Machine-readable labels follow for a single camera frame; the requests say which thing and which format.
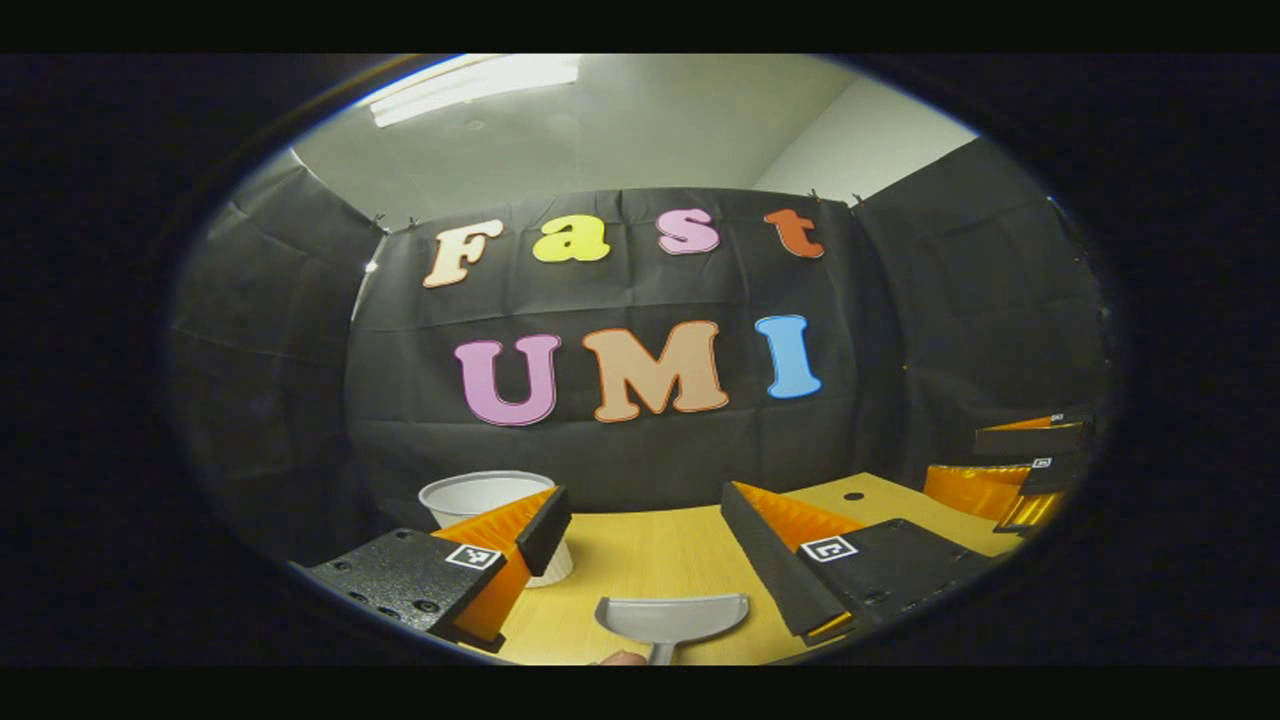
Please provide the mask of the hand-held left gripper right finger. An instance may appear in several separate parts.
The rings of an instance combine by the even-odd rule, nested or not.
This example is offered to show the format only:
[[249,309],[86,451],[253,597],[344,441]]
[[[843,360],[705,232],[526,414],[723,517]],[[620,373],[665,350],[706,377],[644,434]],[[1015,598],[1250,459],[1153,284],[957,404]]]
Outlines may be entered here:
[[723,486],[719,505],[783,624],[808,646],[914,618],[995,565],[905,518],[864,525],[740,482]]

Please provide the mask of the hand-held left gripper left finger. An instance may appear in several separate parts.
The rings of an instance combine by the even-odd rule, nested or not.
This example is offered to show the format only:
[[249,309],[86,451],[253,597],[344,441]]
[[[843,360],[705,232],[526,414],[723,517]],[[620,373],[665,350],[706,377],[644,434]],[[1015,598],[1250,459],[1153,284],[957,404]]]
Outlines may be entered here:
[[495,652],[570,523],[567,492],[552,487],[444,529],[392,530],[311,566],[308,579],[417,635]]

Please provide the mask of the white ribbed garbage bin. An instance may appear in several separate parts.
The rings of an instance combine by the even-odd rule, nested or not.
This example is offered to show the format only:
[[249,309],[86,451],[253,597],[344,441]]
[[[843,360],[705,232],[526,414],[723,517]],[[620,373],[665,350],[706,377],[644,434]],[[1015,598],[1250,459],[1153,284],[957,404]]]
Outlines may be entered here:
[[[422,487],[419,502],[442,529],[447,529],[545,492],[550,492],[552,498],[561,498],[563,495],[550,479],[534,473],[475,471]],[[436,573],[479,578],[486,571],[498,571],[504,565],[506,556],[498,550],[481,546],[476,541],[456,541],[454,548],[438,559]]]

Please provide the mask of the grey dustpan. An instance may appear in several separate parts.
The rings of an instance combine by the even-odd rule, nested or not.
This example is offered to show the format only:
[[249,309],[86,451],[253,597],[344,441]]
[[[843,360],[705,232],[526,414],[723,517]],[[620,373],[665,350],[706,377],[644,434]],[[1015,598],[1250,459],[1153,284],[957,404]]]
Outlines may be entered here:
[[603,597],[596,623],[623,638],[649,646],[649,665],[669,665],[681,644],[723,635],[745,621],[750,611],[744,593],[682,598]]

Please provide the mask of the wooden desktop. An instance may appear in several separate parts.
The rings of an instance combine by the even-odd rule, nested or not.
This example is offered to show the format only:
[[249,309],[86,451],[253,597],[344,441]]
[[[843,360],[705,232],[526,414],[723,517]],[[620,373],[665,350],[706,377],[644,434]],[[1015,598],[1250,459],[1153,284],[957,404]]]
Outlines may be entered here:
[[[804,503],[863,525],[904,518],[987,556],[1021,542],[995,525],[925,495],[856,474],[794,492]],[[604,629],[595,619],[600,598],[682,598],[745,593],[749,614],[732,632],[678,647],[684,665],[755,665],[806,652],[785,626],[765,587],[731,534],[717,503],[649,512],[576,512],[564,536],[573,570],[561,582],[529,588],[503,626],[495,657],[511,664],[584,665],[648,644]]]

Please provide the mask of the black backdrop cloth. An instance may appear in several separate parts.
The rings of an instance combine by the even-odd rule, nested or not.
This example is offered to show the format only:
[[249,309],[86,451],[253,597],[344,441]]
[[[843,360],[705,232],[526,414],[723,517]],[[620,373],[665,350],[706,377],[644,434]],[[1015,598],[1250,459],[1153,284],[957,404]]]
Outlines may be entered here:
[[1105,401],[1076,225],[984,140],[850,208],[755,190],[467,196],[379,229],[287,155],[196,234],[170,319],[212,505],[312,565],[470,471],[577,512],[872,471],[919,488],[973,437]]

